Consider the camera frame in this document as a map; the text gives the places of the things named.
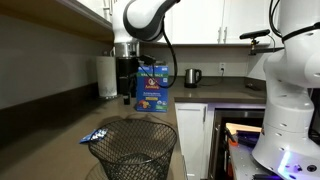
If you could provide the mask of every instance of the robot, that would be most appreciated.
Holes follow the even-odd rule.
[[[162,36],[164,14],[179,0],[119,0],[113,31],[118,92],[130,94],[137,72],[139,41]],[[286,180],[320,180],[320,147],[308,138],[314,105],[307,88],[320,87],[320,1],[281,0],[284,49],[264,64],[267,104],[259,141],[252,155]]]

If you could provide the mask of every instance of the countertop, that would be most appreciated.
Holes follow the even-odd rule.
[[[183,78],[178,78],[169,89],[167,113],[137,112],[133,108],[135,99],[131,100],[131,105],[123,105],[122,98],[116,98],[110,101],[96,99],[57,116],[56,121],[68,118],[75,120],[60,128],[38,130],[0,149],[0,179],[99,180],[104,175],[98,160],[90,154],[87,145],[78,142],[107,122],[127,117],[139,118],[165,123],[177,130],[175,102],[265,102],[266,93],[245,88],[243,78],[204,78],[200,84],[202,86],[198,88],[186,89],[183,87]],[[168,179],[184,179],[179,141],[172,155]]]

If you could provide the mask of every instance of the shelf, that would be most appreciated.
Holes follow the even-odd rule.
[[[112,24],[76,0],[0,0],[0,14],[96,41],[114,39]]]

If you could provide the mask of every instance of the wire trash can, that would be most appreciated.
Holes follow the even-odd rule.
[[[90,139],[89,150],[109,180],[166,180],[177,134],[170,126],[145,120],[108,123],[103,138]]]

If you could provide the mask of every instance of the blue box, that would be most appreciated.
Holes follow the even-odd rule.
[[[139,67],[137,73],[137,111],[167,112],[168,89],[159,87],[146,72],[153,77],[152,66]],[[168,66],[155,65],[154,79],[162,86],[168,86]]]

